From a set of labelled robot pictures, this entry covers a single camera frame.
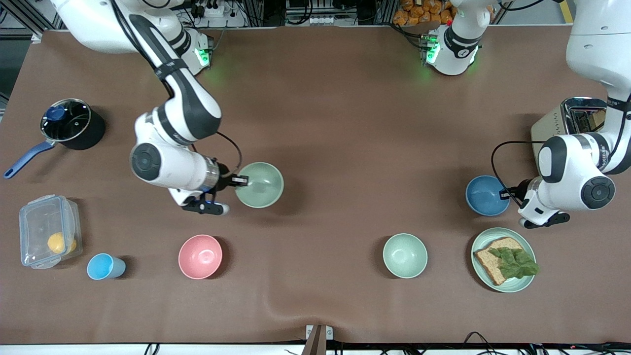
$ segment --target saucepan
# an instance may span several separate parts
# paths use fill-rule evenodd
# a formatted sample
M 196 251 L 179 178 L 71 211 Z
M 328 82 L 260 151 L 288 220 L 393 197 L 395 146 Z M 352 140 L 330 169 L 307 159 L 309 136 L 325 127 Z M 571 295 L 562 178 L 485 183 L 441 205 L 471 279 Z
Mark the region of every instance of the saucepan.
M 5 173 L 11 179 L 39 153 L 53 149 L 57 143 L 73 150 L 84 150 L 97 144 L 105 133 L 105 121 L 79 99 L 64 99 L 50 106 L 40 122 L 45 141 L 29 149 Z

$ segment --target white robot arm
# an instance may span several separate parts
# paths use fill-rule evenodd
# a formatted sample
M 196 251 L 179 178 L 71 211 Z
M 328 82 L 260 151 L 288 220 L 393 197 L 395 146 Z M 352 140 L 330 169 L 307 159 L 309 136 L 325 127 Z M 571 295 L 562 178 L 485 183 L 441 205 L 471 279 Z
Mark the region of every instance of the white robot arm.
M 600 82 L 608 94 L 598 133 L 550 138 L 538 155 L 540 177 L 528 184 L 519 213 L 526 227 L 565 222 L 561 211 L 597 210 L 615 194 L 605 174 L 631 166 L 631 2 L 576 0 L 566 60 L 577 74 Z
M 188 63 L 180 56 L 181 51 L 177 50 L 183 48 L 177 44 L 177 39 L 186 41 L 197 36 L 197 31 L 189 35 L 179 21 L 166 26 L 165 23 L 171 23 L 169 10 L 147 9 L 146 5 L 143 9 L 137 2 L 140 0 L 125 0 L 126 5 L 116 0 L 52 1 L 66 26 L 82 44 L 102 52 L 139 52 L 170 92 L 164 104 L 136 120 L 137 141 L 130 155 L 135 175 L 147 183 L 168 188 L 176 203 L 185 210 L 226 214 L 228 207 L 215 203 L 215 193 L 226 186 L 246 185 L 247 178 L 232 174 L 215 159 L 189 150 L 195 141 L 217 133 L 221 122 L 219 105 L 195 79 Z M 89 13 L 80 16 L 82 11 Z M 163 28 L 158 28 L 154 24 L 156 18 L 148 15 L 156 11 L 161 13 L 157 21 Z M 167 40 L 164 32 L 174 39 Z M 213 195 L 212 201 L 205 200 L 206 193 Z

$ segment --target sandwich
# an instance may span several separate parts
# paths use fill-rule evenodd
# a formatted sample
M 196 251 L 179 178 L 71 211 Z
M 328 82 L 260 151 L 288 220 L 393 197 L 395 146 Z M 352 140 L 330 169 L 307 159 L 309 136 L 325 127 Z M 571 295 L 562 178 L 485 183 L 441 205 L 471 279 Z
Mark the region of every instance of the sandwich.
M 539 273 L 539 265 L 511 237 L 493 241 L 486 248 L 478 250 L 475 257 L 497 286 L 511 277 L 521 279 Z

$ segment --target table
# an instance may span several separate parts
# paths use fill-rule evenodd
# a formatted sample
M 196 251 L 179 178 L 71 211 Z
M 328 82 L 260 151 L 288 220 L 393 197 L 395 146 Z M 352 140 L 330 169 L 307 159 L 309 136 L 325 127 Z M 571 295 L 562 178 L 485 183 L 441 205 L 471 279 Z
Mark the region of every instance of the table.
M 515 206 L 474 214 L 467 182 L 488 174 L 490 154 L 563 99 L 606 97 L 565 64 L 569 27 L 489 28 L 474 65 L 446 77 L 389 28 L 229 31 L 199 81 L 223 109 L 221 130 L 245 163 L 266 161 L 286 181 L 264 210 L 219 199 L 226 217 L 184 212 L 167 190 L 133 176 L 136 117 L 166 94 L 138 55 L 107 55 L 69 33 L 32 45 L 0 129 L 0 165 L 38 143 L 38 120 L 58 99 L 87 101 L 108 122 L 90 150 L 63 147 L 0 183 L 0 342 L 270 342 L 304 338 L 325 323 L 344 342 L 627 340 L 631 328 L 631 174 L 613 176 L 606 208 L 529 231 Z M 220 137 L 197 144 L 228 165 Z M 510 184 L 535 176 L 531 148 L 505 147 L 497 167 Z M 37 197 L 79 203 L 85 250 L 51 270 L 20 265 L 18 211 Z M 541 273 L 522 292 L 500 294 L 475 277 L 473 238 L 489 227 L 519 231 Z M 381 248 L 417 235 L 429 263 L 395 279 Z M 216 277 L 189 280 L 182 243 L 217 236 L 225 261 Z M 88 260 L 125 258 L 122 279 L 95 282 Z

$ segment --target pot handle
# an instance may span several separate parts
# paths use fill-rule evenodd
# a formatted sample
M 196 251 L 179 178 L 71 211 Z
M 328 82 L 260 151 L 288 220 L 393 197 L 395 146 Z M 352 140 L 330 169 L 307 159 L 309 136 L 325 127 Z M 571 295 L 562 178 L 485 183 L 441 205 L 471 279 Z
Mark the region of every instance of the pot handle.
M 15 162 L 15 164 L 13 164 L 12 167 L 9 168 L 9 170 L 4 172 L 4 178 L 11 179 L 13 176 L 15 176 L 15 174 L 18 173 L 18 171 L 20 171 L 24 167 L 24 165 L 31 161 L 31 159 L 33 159 L 37 154 L 53 149 L 56 143 L 57 142 L 54 142 L 52 140 L 46 140 L 29 149 L 24 155 L 22 155 L 21 158 L 18 159 L 18 161 Z

